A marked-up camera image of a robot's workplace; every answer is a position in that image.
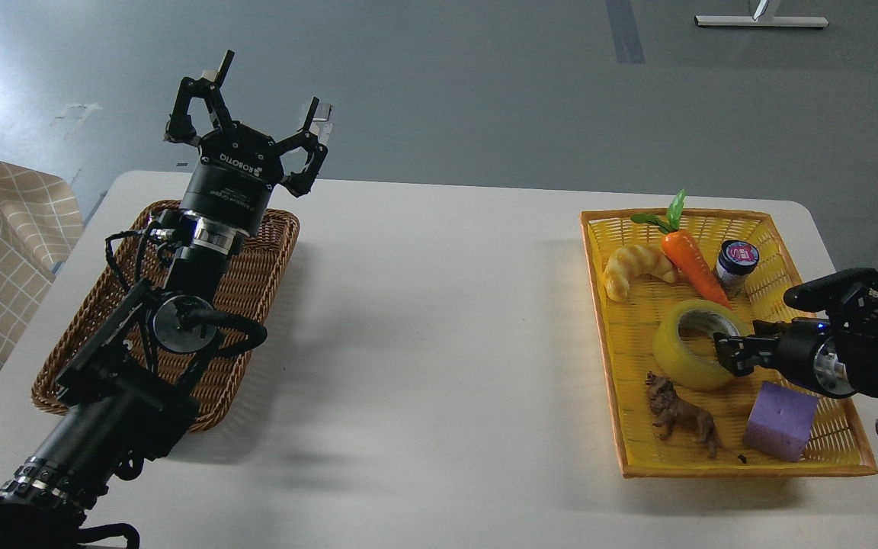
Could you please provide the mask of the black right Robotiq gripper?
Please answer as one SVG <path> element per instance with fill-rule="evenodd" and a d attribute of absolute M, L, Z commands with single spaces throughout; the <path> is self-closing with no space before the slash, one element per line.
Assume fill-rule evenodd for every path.
<path fill-rule="evenodd" d="M 832 399 L 850 396 L 847 368 L 838 357 L 828 320 L 756 321 L 751 335 L 715 333 L 714 348 L 719 364 L 734 377 L 769 368 L 813 393 Z"/>

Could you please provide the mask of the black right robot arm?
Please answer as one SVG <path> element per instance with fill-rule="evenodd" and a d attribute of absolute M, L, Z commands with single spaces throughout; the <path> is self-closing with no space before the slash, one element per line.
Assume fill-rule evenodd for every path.
<path fill-rule="evenodd" d="M 799 388 L 837 400 L 878 397 L 878 270 L 834 272 L 792 286 L 783 301 L 801 316 L 756 320 L 749 335 L 714 334 L 723 368 L 735 377 L 771 369 Z"/>

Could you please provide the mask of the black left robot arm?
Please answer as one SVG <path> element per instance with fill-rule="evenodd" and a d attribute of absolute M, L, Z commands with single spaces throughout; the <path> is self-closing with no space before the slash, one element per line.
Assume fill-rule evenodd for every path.
<path fill-rule="evenodd" d="M 136 479 L 191 431 L 224 417 L 264 343 L 300 224 L 268 208 L 275 188 L 310 192 L 327 146 L 312 128 L 278 140 L 234 120 L 215 72 L 181 80 L 165 140 L 198 150 L 181 201 L 143 209 L 104 241 L 107 267 L 53 348 L 34 400 L 63 417 L 0 487 L 0 548 L 88 548 L 125 522 L 86 527 L 109 480 Z"/>

